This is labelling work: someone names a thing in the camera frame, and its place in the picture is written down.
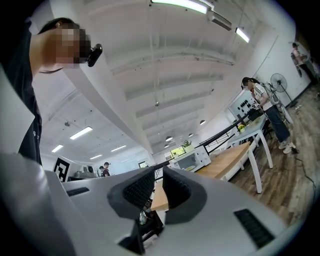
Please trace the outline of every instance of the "microwave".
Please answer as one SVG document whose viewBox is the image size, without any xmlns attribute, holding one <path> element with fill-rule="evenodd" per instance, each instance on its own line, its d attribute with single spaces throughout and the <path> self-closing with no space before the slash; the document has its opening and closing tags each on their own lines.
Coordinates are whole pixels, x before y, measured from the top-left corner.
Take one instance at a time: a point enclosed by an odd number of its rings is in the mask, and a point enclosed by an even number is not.
<svg viewBox="0 0 320 256">
<path fill-rule="evenodd" d="M 172 168 L 196 172 L 200 168 L 209 165 L 211 160 L 204 146 L 199 146 L 188 153 L 170 160 L 169 163 Z"/>
</svg>

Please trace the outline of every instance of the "wooden floor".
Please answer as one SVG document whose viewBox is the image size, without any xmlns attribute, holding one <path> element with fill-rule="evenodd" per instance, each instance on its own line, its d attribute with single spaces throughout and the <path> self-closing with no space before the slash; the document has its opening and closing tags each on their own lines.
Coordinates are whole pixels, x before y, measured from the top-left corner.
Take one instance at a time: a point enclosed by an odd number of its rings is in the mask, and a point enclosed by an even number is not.
<svg viewBox="0 0 320 256">
<path fill-rule="evenodd" d="M 275 134 L 267 135 L 267 143 L 273 160 L 269 168 L 265 150 L 260 147 L 254 151 L 258 164 L 262 193 L 257 193 L 255 178 L 247 161 L 244 170 L 238 172 L 229 182 L 244 189 L 257 200 L 274 210 L 287 224 L 304 218 L 308 213 L 314 196 L 313 184 L 320 185 L 320 100 L 317 87 L 309 88 L 299 99 L 296 106 L 289 109 L 294 124 L 289 124 L 291 140 L 299 150 L 298 154 L 283 154 L 278 149 Z"/>
</svg>

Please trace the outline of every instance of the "potted plant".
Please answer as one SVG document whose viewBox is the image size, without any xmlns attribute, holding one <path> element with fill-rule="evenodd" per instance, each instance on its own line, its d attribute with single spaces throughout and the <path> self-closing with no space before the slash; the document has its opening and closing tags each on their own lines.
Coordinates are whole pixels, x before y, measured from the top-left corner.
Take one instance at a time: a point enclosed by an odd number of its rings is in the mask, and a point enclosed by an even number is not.
<svg viewBox="0 0 320 256">
<path fill-rule="evenodd" d="M 187 141 L 187 140 L 185 140 L 185 141 L 183 142 L 182 147 L 183 147 L 183 149 L 184 149 L 184 151 L 185 151 L 186 153 L 189 153 L 189 152 L 195 150 L 195 147 L 192 146 L 191 143 L 192 143 L 191 140 L 190 140 L 190 142 Z"/>
<path fill-rule="evenodd" d="M 246 127 L 246 126 L 244 126 L 243 124 L 239 125 L 238 128 L 239 128 L 239 130 L 240 130 L 241 133 L 243 133 L 243 132 L 245 131 L 245 127 Z"/>
</svg>

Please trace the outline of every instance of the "person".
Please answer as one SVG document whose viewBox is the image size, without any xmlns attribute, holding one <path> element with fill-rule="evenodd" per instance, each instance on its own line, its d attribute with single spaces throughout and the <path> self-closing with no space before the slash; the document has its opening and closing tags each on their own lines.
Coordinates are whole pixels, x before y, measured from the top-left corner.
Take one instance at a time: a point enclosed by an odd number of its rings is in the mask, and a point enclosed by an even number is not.
<svg viewBox="0 0 320 256">
<path fill-rule="evenodd" d="M 102 165 L 99 167 L 99 170 L 100 170 L 100 172 L 101 172 L 101 174 L 99 174 L 99 171 L 98 171 L 98 176 L 99 176 L 99 177 L 104 177 L 103 174 L 102 174 L 103 171 L 104 171 L 104 169 L 105 169 L 105 168 L 104 168 Z"/>
<path fill-rule="evenodd" d="M 281 119 L 280 112 L 276 105 L 273 105 L 269 99 L 269 95 L 266 89 L 255 78 L 244 77 L 242 79 L 242 85 L 245 90 L 249 90 L 252 97 L 257 100 L 260 107 L 270 120 L 275 135 L 280 142 L 279 149 L 283 150 L 284 154 L 288 154 L 292 151 L 295 145 L 290 141 L 290 132 L 284 122 Z"/>
<path fill-rule="evenodd" d="M 305 71 L 305 73 L 309 77 L 312 84 L 316 84 L 317 80 L 315 79 L 314 75 L 312 74 L 308 66 L 305 64 L 305 61 L 307 60 L 307 56 L 300 54 L 300 52 L 298 51 L 298 45 L 295 42 L 292 43 L 292 49 L 293 49 L 292 53 L 296 59 L 296 62 L 299 68 Z"/>
<path fill-rule="evenodd" d="M 30 21 L 23 24 L 9 47 L 10 53 L 1 58 L 1 64 L 15 92 L 34 115 L 18 152 L 41 165 L 42 118 L 32 87 L 33 77 L 37 73 L 52 74 L 85 62 L 90 56 L 91 41 L 69 18 L 49 21 L 37 35 L 30 33 L 30 26 Z"/>
<path fill-rule="evenodd" d="M 109 168 L 109 163 L 105 162 L 104 163 L 104 169 L 103 169 L 103 172 L 102 172 L 102 176 L 103 177 L 110 176 L 108 168 Z"/>
</svg>

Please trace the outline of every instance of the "black shirt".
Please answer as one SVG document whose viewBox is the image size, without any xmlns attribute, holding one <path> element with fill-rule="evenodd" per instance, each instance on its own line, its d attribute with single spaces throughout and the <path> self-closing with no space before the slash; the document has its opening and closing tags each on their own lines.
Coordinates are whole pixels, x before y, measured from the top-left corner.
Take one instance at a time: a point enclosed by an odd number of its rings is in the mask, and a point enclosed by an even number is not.
<svg viewBox="0 0 320 256">
<path fill-rule="evenodd" d="M 103 177 L 110 176 L 108 169 L 104 169 L 102 172 Z"/>
<path fill-rule="evenodd" d="M 17 36 L 15 44 L 6 49 L 7 51 L 10 51 L 10 53 L 5 54 L 1 63 L 12 87 L 25 106 L 34 115 L 34 120 L 23 138 L 19 153 L 41 165 L 39 144 L 42 130 L 42 119 L 34 88 L 32 87 L 33 76 L 29 59 L 31 40 L 31 33 L 29 31 L 30 25 L 31 22 L 24 24 L 23 29 Z"/>
</svg>

